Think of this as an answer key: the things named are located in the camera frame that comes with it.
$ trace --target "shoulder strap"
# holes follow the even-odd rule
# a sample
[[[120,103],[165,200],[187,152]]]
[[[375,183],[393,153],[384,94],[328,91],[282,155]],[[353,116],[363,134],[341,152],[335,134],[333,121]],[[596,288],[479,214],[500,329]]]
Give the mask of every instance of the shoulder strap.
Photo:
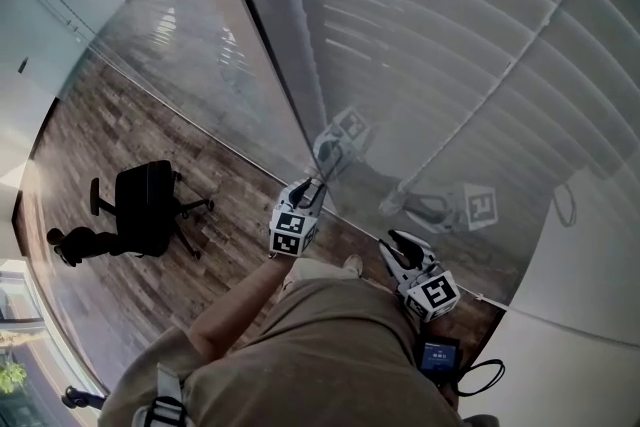
[[[139,409],[132,427],[189,427],[193,422],[182,403],[180,379],[171,369],[158,364],[158,396],[148,407]]]

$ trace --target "black cable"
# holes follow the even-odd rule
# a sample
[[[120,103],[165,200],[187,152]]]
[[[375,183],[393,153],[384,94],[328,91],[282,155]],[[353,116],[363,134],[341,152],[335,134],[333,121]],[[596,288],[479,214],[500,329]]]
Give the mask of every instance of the black cable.
[[[483,386],[479,390],[476,390],[476,391],[473,391],[473,392],[470,392],[470,393],[466,393],[466,392],[460,391],[458,389],[458,382],[460,382],[460,380],[465,375],[467,375],[472,370],[475,370],[476,368],[480,368],[480,367],[484,367],[484,366],[488,366],[488,365],[498,365],[499,366],[498,371],[496,372],[496,375],[493,376],[493,378],[489,381],[488,384],[486,384],[485,386]],[[477,365],[469,367],[467,370],[461,371],[459,376],[458,376],[458,379],[452,383],[453,391],[455,392],[456,395],[458,395],[458,397],[473,397],[474,395],[477,395],[478,393],[482,393],[483,391],[487,391],[489,388],[491,388],[492,386],[497,384],[498,381],[500,381],[500,379],[502,379],[502,377],[504,376],[505,371],[506,371],[506,367],[504,366],[504,363],[502,362],[502,360],[500,360],[500,359],[488,359],[487,361],[483,361],[482,363],[478,363]]]
[[[576,220],[578,217],[578,211],[576,209],[576,200],[573,197],[573,192],[571,191],[569,184],[563,183],[561,187],[564,187],[569,193],[569,201],[571,201],[571,213],[569,214],[569,218],[567,219],[562,213],[562,211],[560,210],[560,206],[558,205],[558,197],[555,191],[553,193],[553,206],[555,207],[556,212],[558,214],[558,219],[560,219],[560,224],[562,224],[562,226],[564,226],[565,228],[571,228],[574,224],[576,224]]]

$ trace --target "wooden floor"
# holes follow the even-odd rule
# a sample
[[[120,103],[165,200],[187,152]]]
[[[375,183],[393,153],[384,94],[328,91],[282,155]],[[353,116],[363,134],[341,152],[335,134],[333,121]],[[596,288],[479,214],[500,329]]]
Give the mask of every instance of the wooden floor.
[[[213,196],[216,209],[196,210],[180,225],[202,260],[190,258],[173,240],[161,258],[99,257],[68,268],[50,251],[47,230],[86,225],[115,231],[110,216],[89,212],[89,184],[99,177],[101,193],[113,200],[119,171],[168,159],[184,180],[182,202]],[[282,185],[198,130],[104,64],[88,58],[68,97],[47,124],[23,178],[15,222],[23,251],[71,343],[102,383],[111,389],[131,361],[171,325],[186,327],[207,305],[267,258],[268,221]],[[508,300],[520,281],[509,260],[487,265],[472,242],[445,241],[443,251],[492,297]],[[385,281],[376,242],[324,214],[309,256],[341,263],[362,255],[365,273]],[[246,334],[250,337],[263,320]],[[447,316],[446,331],[461,338],[470,355],[498,312],[464,296]]]

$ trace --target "small screen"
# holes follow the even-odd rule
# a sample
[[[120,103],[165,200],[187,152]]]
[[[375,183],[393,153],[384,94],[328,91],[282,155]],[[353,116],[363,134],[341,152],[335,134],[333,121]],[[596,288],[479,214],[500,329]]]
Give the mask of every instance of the small screen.
[[[420,370],[431,372],[447,372],[456,365],[456,348],[453,345],[425,343]]]

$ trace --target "chair seat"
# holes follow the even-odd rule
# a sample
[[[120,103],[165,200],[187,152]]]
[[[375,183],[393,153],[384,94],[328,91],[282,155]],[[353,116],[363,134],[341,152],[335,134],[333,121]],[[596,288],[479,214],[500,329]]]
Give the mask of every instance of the chair seat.
[[[168,160],[150,162],[118,174],[116,226],[129,251],[160,256],[169,246],[177,200]]]

